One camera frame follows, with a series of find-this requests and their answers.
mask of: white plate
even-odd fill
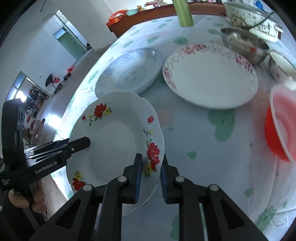
[[[129,51],[114,60],[96,84],[98,98],[114,91],[146,90],[156,79],[163,65],[161,53],[153,48]]]
[[[73,192],[86,183],[96,187],[121,176],[134,163],[136,153],[141,153],[139,201],[124,204],[122,215],[144,204],[157,186],[165,152],[163,133],[150,103],[130,91],[106,94],[83,112],[69,141],[84,136],[91,141],[89,148],[72,155],[66,166]]]
[[[258,78],[243,56],[223,46],[190,45],[173,53],[163,76],[177,95],[210,109],[231,109],[250,101]]]

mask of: blue patterned plate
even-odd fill
[[[98,98],[114,91],[140,94],[156,79],[163,66],[161,53],[153,48],[127,52],[114,60],[96,84]]]

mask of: pink floral rim plate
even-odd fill
[[[123,216],[143,205],[154,192],[165,144],[156,112],[131,91],[112,92],[93,102],[77,120],[70,141],[87,136],[89,148],[68,160],[66,172],[73,192],[89,183],[107,184],[143,155],[140,197],[136,205],[124,204]]]
[[[189,45],[164,63],[163,76],[177,95],[210,109],[230,109],[257,92],[253,66],[237,52],[214,44]]]

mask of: window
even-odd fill
[[[65,33],[67,32],[67,30],[65,28],[61,28],[59,31],[57,31],[55,34],[54,34],[54,37],[56,39],[59,39],[61,36],[63,36]]]
[[[20,88],[20,86],[22,85],[22,83],[24,82],[26,77],[27,76],[23,72],[20,72],[18,74],[17,78],[15,79],[15,81],[12,84],[12,87],[6,97],[6,100],[12,100],[13,98],[15,98],[18,89]]]
[[[21,98],[22,102],[26,100],[27,96],[25,96],[24,93],[19,90],[25,79],[29,80],[33,85],[35,85],[34,82],[30,80],[23,72],[20,72],[12,84],[6,100],[12,100],[14,98]]]
[[[57,10],[56,15],[59,17],[59,19],[63,23],[66,23],[68,21],[68,19],[66,18],[66,16],[60,10]]]

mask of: finger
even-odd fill
[[[37,210],[37,213],[44,213],[46,211],[47,211],[47,205],[44,205],[43,207]]]
[[[13,206],[17,208],[28,208],[29,202],[28,200],[23,197],[19,192],[14,190],[10,190],[8,192],[9,201],[12,203]]]
[[[39,209],[41,209],[45,205],[46,205],[46,199],[45,199],[45,197],[43,197],[40,202],[35,202],[32,205],[32,210],[34,212],[37,212]]]
[[[38,185],[39,187],[43,187],[43,179],[38,180],[38,181],[37,181],[37,185]]]
[[[38,186],[33,193],[34,202],[40,202],[44,197],[44,192],[45,192],[44,187]]]

